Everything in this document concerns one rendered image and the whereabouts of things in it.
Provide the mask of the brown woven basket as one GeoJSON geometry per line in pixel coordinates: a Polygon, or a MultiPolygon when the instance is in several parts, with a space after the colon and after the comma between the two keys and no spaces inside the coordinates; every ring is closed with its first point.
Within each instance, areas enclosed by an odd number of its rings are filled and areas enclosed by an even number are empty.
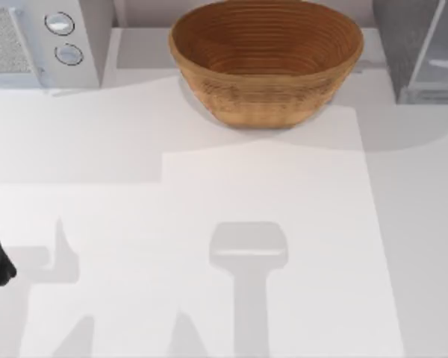
{"type": "Polygon", "coordinates": [[[281,129],[316,114],[364,49],[359,25],[307,0],[219,0],[188,11],[169,51],[190,91],[219,122],[281,129]]]}

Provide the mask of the pale microwave oven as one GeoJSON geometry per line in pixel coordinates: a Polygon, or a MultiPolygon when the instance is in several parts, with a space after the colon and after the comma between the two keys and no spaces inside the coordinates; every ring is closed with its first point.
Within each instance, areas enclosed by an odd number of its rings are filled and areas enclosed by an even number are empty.
{"type": "Polygon", "coordinates": [[[102,84],[111,32],[113,0],[0,0],[0,89],[77,90],[102,84]],[[51,33],[47,14],[64,12],[75,22],[68,36],[51,33]],[[56,46],[79,47],[84,60],[66,66],[56,46]]]}

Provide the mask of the round microwave knob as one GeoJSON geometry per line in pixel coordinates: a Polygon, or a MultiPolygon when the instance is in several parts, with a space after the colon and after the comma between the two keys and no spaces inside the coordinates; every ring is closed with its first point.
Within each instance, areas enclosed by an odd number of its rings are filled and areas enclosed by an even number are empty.
{"type": "Polygon", "coordinates": [[[68,36],[75,30],[73,18],[64,12],[45,15],[44,24],[51,33],[58,36],[68,36]]]}
{"type": "Polygon", "coordinates": [[[56,46],[54,53],[55,58],[66,66],[77,66],[84,60],[82,50],[71,43],[56,46]]]}

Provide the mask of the grey cabinet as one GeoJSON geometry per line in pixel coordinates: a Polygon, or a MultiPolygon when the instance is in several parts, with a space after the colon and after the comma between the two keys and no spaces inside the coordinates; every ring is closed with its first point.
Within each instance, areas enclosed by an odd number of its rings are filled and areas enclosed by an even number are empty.
{"type": "Polygon", "coordinates": [[[448,104],[448,0],[373,0],[397,104],[448,104]]]}

